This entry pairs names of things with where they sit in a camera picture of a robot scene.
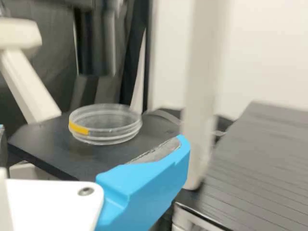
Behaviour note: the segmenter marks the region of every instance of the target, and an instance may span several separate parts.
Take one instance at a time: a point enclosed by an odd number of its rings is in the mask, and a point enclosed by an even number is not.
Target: clear petri dish
[[[79,141],[110,145],[128,141],[142,127],[141,115],[122,104],[94,104],[76,109],[69,116],[68,129]]]

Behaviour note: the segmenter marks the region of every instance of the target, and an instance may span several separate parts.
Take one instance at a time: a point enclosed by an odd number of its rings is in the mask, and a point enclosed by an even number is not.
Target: white wall
[[[150,106],[180,108],[193,0],[155,2]],[[218,113],[236,118],[252,100],[308,110],[307,9],[307,0],[231,0]]]

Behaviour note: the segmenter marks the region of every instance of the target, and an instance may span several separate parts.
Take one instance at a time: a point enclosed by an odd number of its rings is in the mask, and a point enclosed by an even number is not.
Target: white arm
[[[41,44],[35,22],[0,19],[0,71],[27,123],[58,117],[61,110],[21,49],[33,52]]]

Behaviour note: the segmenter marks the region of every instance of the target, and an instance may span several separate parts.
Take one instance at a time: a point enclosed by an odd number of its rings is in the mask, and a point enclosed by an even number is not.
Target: black cable
[[[150,54],[151,54],[151,36],[152,36],[152,7],[153,7],[153,0],[149,0],[148,17],[146,22],[142,112],[148,110]]]

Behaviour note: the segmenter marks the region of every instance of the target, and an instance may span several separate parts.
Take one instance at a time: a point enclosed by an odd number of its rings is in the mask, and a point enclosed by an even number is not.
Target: screw
[[[94,192],[94,189],[93,188],[90,188],[90,187],[85,187],[83,189],[80,189],[78,191],[78,195],[79,196],[89,196],[90,194],[92,194]]]

